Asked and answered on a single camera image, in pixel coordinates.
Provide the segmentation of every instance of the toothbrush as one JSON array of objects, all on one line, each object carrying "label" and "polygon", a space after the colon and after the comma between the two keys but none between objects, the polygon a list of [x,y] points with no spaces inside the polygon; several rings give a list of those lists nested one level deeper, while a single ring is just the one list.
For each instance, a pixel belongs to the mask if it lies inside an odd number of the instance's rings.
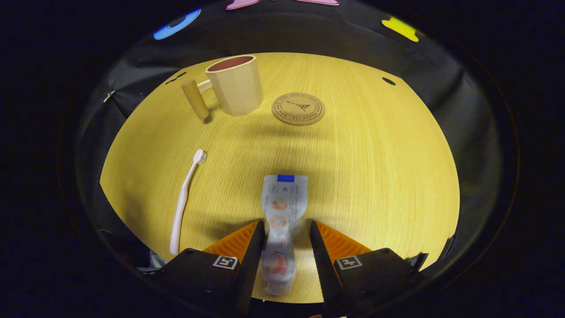
[{"label": "toothbrush", "polygon": [[201,165],[206,160],[206,153],[204,150],[199,149],[194,154],[192,158],[192,166],[188,170],[188,174],[182,183],[180,188],[179,200],[177,201],[177,208],[175,212],[175,220],[173,221],[173,229],[171,231],[171,241],[169,243],[169,253],[177,255],[179,253],[179,241],[180,241],[180,225],[182,221],[182,214],[184,212],[184,206],[186,205],[186,199],[188,198],[188,183],[190,178],[194,174],[197,165]]}]

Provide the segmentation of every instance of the toothpaste tube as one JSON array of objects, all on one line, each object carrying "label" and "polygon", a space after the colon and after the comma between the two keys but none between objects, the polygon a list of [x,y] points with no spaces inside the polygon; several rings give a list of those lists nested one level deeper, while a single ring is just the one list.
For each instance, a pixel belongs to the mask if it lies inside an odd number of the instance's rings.
[{"label": "toothpaste tube", "polygon": [[261,203],[269,224],[269,235],[261,254],[265,292],[286,295],[296,273],[294,244],[296,228],[306,211],[308,177],[268,175],[263,179]]}]

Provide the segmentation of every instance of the beige mug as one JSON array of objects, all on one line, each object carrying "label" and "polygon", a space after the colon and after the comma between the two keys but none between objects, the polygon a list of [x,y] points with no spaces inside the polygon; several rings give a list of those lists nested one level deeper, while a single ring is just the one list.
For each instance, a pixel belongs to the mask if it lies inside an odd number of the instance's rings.
[{"label": "beige mug", "polygon": [[221,109],[228,115],[246,115],[259,108],[263,94],[257,57],[240,55],[223,59],[208,67],[206,76],[208,80],[198,85],[194,79],[181,85],[198,118],[210,115],[202,98],[202,93],[210,88],[214,89]]}]

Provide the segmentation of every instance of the cork coaster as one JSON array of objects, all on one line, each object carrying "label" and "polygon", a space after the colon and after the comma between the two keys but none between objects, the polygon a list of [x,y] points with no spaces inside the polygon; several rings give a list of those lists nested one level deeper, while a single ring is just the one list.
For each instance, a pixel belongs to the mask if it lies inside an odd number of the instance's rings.
[{"label": "cork coaster", "polygon": [[273,115],[287,124],[305,126],[319,122],[325,106],[317,97],[306,93],[288,93],[275,100]]}]

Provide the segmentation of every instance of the black fabric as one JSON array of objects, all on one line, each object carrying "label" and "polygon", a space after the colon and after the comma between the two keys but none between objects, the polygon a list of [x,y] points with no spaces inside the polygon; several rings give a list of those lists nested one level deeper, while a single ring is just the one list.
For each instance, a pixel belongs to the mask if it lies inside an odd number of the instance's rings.
[{"label": "black fabric", "polygon": [[[153,89],[196,63],[285,51],[347,59],[406,81],[434,115],[457,166],[461,204],[453,251],[462,251],[479,234],[496,200],[502,155],[489,102],[473,74],[429,37],[418,34],[420,41],[415,43],[387,29],[381,21],[389,16],[362,2],[343,0],[332,7],[263,1],[233,11],[224,6],[202,7],[192,24],[171,37],[155,41],[147,35],[94,89],[85,107],[84,130],[79,132],[78,169],[86,210],[95,226],[136,240],[106,200],[99,177],[120,127]],[[103,103],[112,90],[115,94]],[[457,255],[451,253],[446,260]],[[437,262],[425,271],[432,275],[441,266]]]}]

